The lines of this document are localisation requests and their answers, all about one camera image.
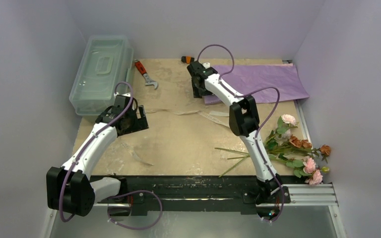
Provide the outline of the pink rose stem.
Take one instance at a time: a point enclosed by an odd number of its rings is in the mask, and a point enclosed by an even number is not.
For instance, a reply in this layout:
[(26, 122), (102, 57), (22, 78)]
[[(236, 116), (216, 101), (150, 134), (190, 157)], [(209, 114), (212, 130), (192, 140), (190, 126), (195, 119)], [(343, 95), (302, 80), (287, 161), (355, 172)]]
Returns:
[(305, 183), (308, 185), (319, 185), (323, 183), (323, 175), (330, 172), (329, 167), (320, 167), (310, 156), (306, 156), (302, 159), (288, 159), (282, 155), (275, 156), (271, 154), (268, 156), (271, 160), (291, 168), (294, 176), (299, 179), (305, 179)]

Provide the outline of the pink purple wrapping paper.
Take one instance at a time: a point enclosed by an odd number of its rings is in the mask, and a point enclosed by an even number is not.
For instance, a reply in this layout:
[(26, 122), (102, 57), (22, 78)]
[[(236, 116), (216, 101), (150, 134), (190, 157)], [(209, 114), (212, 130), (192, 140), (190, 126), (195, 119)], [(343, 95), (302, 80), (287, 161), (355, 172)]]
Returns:
[(307, 99), (310, 95), (303, 87), (295, 65), (236, 65), (231, 73), (221, 77), (223, 84), (236, 94), (244, 95), (257, 89), (265, 90), (252, 94), (258, 104), (276, 102), (280, 92), (280, 101)]

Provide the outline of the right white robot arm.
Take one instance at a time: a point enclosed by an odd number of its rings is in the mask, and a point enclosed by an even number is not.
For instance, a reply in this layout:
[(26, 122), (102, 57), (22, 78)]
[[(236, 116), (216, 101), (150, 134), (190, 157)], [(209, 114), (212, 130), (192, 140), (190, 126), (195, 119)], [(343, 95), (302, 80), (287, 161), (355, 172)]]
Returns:
[(255, 168), (258, 194), (256, 204), (272, 200), (285, 203), (286, 192), (280, 175), (272, 165), (260, 136), (260, 122), (256, 101), (251, 93), (242, 94), (226, 83), (212, 67), (198, 61), (187, 66), (192, 88), (197, 93), (211, 93), (229, 108), (229, 128), (244, 143)]

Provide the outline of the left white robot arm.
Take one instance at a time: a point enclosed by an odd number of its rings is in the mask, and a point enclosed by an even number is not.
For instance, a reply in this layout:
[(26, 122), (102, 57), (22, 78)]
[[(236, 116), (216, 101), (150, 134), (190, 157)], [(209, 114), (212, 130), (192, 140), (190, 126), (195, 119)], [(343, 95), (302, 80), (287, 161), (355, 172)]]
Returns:
[(124, 202), (128, 189), (117, 178), (91, 181), (91, 174), (106, 149), (120, 136), (148, 129), (144, 106), (131, 94), (117, 95), (114, 105), (96, 119), (86, 141), (60, 167), (46, 174), (47, 205), (61, 213), (86, 216), (95, 203), (111, 198)]

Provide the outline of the white and orange rose stems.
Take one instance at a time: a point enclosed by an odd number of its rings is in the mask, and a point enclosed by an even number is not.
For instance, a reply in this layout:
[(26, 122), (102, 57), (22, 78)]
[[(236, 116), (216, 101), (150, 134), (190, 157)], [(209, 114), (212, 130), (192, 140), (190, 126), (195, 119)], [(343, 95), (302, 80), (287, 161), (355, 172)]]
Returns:
[(316, 162), (319, 159), (327, 162), (327, 158), (331, 154), (331, 147), (322, 145), (319, 148), (315, 148), (309, 140), (299, 139), (292, 133), (292, 129), (297, 127), (298, 122), (294, 116), (289, 114), (281, 115), (277, 120), (276, 128), (271, 131), (263, 142), (267, 154), (282, 155), (288, 159), (302, 159), (310, 156)]

